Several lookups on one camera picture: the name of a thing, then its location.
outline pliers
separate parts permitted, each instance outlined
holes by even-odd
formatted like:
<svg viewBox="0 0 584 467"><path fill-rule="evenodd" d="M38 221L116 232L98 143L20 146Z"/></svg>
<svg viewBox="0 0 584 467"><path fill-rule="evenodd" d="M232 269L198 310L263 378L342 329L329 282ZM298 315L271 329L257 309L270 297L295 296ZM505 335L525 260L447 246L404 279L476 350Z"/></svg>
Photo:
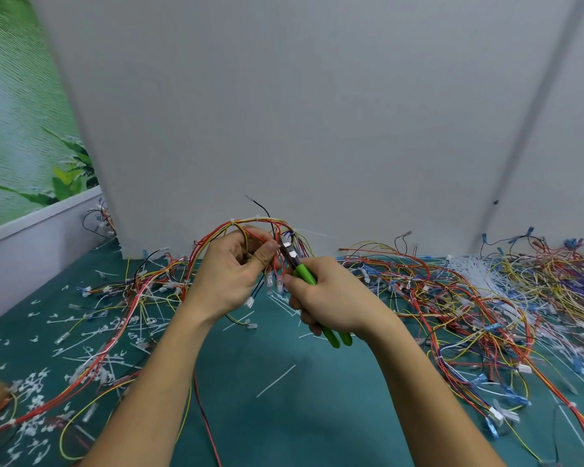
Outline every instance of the pliers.
<svg viewBox="0 0 584 467"><path fill-rule="evenodd" d="M283 240L280 238L279 249L284 259L286 259L286 262L292 269L292 273L296 277L303 279L310 285L316 284L316 277L313 276L313 274L309 271L309 269L306 266L301 264L301 262L298 259L298 254L296 253L296 250L294 249L294 247L292 247L292 243L283 242ZM322 333L333 347L335 347L336 349L340 348L339 340L337 339L337 337L335 337L335 334L333 334L332 330L330 330L326 326L322 326ZM352 337L350 336L350 333L339 331L337 331L337 333L339 334L340 339L342 339L342 342L345 345L352 345Z"/></svg>

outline white wall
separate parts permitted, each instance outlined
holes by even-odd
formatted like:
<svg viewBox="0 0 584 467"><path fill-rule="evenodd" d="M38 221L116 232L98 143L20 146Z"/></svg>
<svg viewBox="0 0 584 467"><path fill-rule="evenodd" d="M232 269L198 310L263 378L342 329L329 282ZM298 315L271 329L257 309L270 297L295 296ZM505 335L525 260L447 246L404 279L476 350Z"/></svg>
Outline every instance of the white wall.
<svg viewBox="0 0 584 467"><path fill-rule="evenodd" d="M95 187L0 226L0 315L103 240L81 224L100 197Z"/></svg>
<svg viewBox="0 0 584 467"><path fill-rule="evenodd" d="M490 239L529 226L554 245L584 238L584 21L491 222Z"/></svg>
<svg viewBox="0 0 584 467"><path fill-rule="evenodd" d="M573 0L33 0L127 256L262 212L466 252Z"/></svg>

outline green work mat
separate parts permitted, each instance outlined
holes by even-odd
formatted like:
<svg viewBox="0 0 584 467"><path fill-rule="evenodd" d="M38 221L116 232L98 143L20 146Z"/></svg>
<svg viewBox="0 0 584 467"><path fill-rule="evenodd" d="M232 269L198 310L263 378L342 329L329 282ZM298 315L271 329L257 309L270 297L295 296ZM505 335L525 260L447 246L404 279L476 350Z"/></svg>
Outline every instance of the green work mat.
<svg viewBox="0 0 584 467"><path fill-rule="evenodd" d="M24 380L17 416L61 393L78 366L96 353L114 332L121 310L82 321L60 345L55 340L69 330L82 314L90 313L98 297L82 297L77 287L97 286L123 280L126 262L116 242L88 252L64 272L0 317L0 378L10 384ZM132 262L132 275L139 261ZM106 279L95 271L106 272ZM107 298L100 306L117 302ZM70 309L80 305L83 309ZM169 305L148 305L151 327L168 323L173 311ZM197 379L203 408L224 466L412 466L407 444L374 356L366 344L353 338L351 347L334 349L326 339L308 335L299 316L277 297L260 291L251 309L241 307L236 318L251 313L257 329L231 325L223 318L210 331L197 360ZM417 336L419 327L407 322ZM152 336L158 339L160 331ZM112 364L104 365L116 378L134 365L142 366L147 354L136 347L149 340L140 324L130 324L110 352ZM549 353L542 350L546 357ZM279 382L268 385L294 367ZM584 414L584 384L565 369L564 375L579 390L573 396L549 366L544 373ZM514 424L523 441L542 459L554 458L552 425L556 403L551 393L534 375L525 375L530 386L532 406L522 409L521 423ZM29 422L25 429L0 433L0 466L68 466L74 461L61 457L58 440L61 428L56 417L71 410L80 411L93 400L100 383L85 387L66 405L61 405ZM100 405L87 423L78 422L96 438L117 403L117 391L100 399ZM3 412L4 423L13 404ZM577 421L565 413L578 428ZM483 420L468 411L475 424ZM557 445L561 463L584 466L584 436L576 433L559 410L555 413ZM512 432L492 439L510 466L535 466L537 461ZM427 439L433 448L433 439ZM82 456L91 441L70 427L63 449L70 457ZM186 426L177 442L172 465L216 465L199 409L192 404Z"/></svg>

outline green plier handle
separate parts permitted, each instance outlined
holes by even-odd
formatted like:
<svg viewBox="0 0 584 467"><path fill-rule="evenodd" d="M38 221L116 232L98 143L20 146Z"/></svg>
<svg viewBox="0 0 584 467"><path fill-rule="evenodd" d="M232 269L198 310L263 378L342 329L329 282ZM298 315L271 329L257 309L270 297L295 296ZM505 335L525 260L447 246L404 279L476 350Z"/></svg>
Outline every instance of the green plier handle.
<svg viewBox="0 0 584 467"><path fill-rule="evenodd" d="M299 264L294 269L294 275L297 276L298 278L302 278L305 282L309 283L310 285L316 284L316 278L312 275L312 273L309 271L309 269L306 266L304 266L303 264ZM339 340L337 339L337 337L335 337L335 334L333 334L332 330L330 330L329 328L327 328L326 326L323 325L322 326L322 333L324 334L324 337L327 338L327 340L331 343L331 345L333 347L335 347L336 349L340 348ZM337 333L339 334L340 339L342 339L342 342L344 343L344 345L352 345L352 336L350 335L350 333L340 332L340 331L337 331Z"/></svg>

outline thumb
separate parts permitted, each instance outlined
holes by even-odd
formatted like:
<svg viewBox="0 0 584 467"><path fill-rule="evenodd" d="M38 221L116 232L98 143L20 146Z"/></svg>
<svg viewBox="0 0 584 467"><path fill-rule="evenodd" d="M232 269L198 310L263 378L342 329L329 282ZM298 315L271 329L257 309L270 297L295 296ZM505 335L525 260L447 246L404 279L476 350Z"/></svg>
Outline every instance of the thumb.
<svg viewBox="0 0 584 467"><path fill-rule="evenodd" d="M277 252L278 249L279 244L277 244L277 241L272 239L266 241L259 249L257 249L257 251L254 252L251 260L244 264L243 267L247 268L247 272L253 276L253 279L256 279L268 264L272 262L274 253Z"/></svg>
<svg viewBox="0 0 584 467"><path fill-rule="evenodd" d="M290 294L296 296L296 298L301 301L301 304L305 306L305 301L313 285L310 285L303 279L294 277L290 274L285 274L283 276L283 284L286 286Z"/></svg>

